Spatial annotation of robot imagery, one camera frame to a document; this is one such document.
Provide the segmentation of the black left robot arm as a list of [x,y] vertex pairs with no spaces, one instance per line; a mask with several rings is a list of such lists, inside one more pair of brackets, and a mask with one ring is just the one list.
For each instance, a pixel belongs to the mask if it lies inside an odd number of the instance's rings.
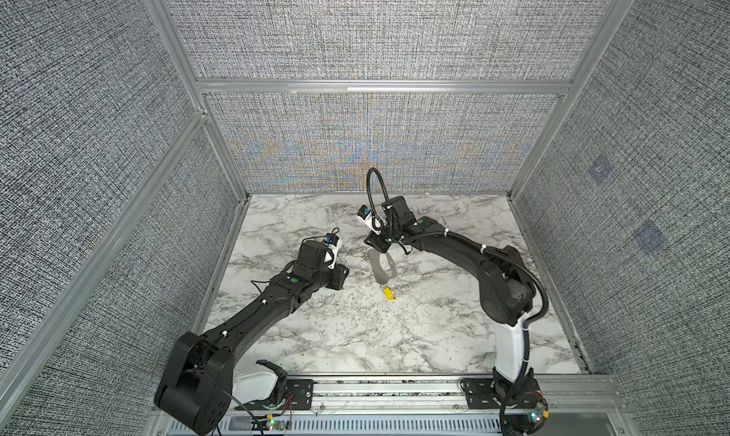
[[249,348],[319,289],[342,289],[350,270],[338,262],[341,244],[335,234],[304,240],[298,257],[272,276],[254,301],[201,335],[180,336],[154,405],[198,435],[216,430],[236,400],[234,369]]

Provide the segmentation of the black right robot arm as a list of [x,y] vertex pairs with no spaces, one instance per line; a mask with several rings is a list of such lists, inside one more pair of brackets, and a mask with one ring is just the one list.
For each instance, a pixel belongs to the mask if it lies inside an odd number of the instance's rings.
[[431,217],[419,219],[405,198],[383,204],[385,217],[363,205],[357,218],[369,228],[365,243],[380,254],[393,245],[437,255],[476,279],[479,305],[494,322],[496,354],[492,392],[515,407],[537,393],[530,369],[530,325],[546,315],[549,298],[513,247],[495,248],[460,235]]

